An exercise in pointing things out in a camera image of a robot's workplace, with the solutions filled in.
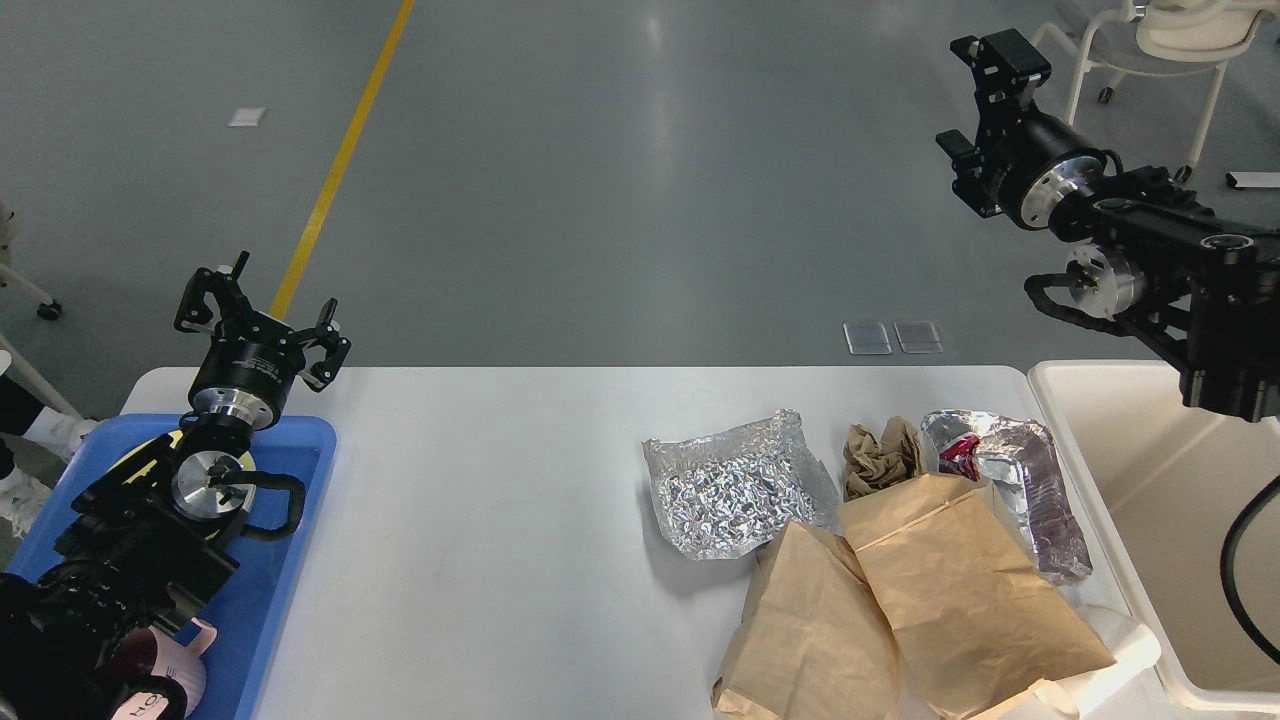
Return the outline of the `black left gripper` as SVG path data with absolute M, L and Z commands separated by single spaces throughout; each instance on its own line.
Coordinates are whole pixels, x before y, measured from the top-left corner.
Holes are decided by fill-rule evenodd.
M 280 346 L 259 340 L 259 314 L 241 288 L 250 260 L 241 251 L 229 266 L 198 266 L 186 284 L 173 327 L 206 334 L 210 347 L 188 392 L 192 410 L 239 419 L 253 430 L 274 427 L 300 377 L 315 393 L 339 374 L 351 350 L 335 319 L 338 299 L 329 299 L 316 322 L 288 331 Z

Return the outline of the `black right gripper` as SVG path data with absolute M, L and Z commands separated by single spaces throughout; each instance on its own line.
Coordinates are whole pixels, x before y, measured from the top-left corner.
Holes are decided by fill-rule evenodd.
M 986 186 L 978 149 L 959 129 L 937 133 L 955 174 L 952 192 L 978 217 L 1002 213 L 1025 231 L 1042 231 L 1070 193 L 1102 176 L 1106 155 L 1036 105 L 1051 77 L 1050 61 L 1019 29 L 955 38 L 950 51 L 972 72 L 979 136 L 1002 136 L 995 147 L 996 196 Z

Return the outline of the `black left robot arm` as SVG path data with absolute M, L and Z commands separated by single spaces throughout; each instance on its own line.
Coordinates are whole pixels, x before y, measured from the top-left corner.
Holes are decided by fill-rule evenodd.
M 328 299 L 294 328 L 241 288 L 248 254 L 196 269 L 175 310 L 207 352 L 173 429 L 128 448 L 69 502 L 38 575 L 3 574 L 5 719 L 182 719 L 195 691 L 159 669 L 120 667 L 129 637 L 174 634 L 233 583 L 239 542 L 306 528 L 311 484 L 253 460 L 296 384 L 321 392 L 352 343 Z

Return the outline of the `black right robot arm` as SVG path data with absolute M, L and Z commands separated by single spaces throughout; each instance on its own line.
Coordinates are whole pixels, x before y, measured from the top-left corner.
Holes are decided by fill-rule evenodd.
M 1018 29 L 948 49 L 972 73 L 979 115 L 975 138 L 934 138 L 954 193 L 979 217 L 1050 231 L 1085 254 L 1025 279 L 1036 310 L 1139 340 L 1178 372 L 1187 407 L 1275 418 L 1277 231 L 1216 217 L 1166 168 L 1128 170 L 1042 111 L 1034 94 L 1052 67 Z

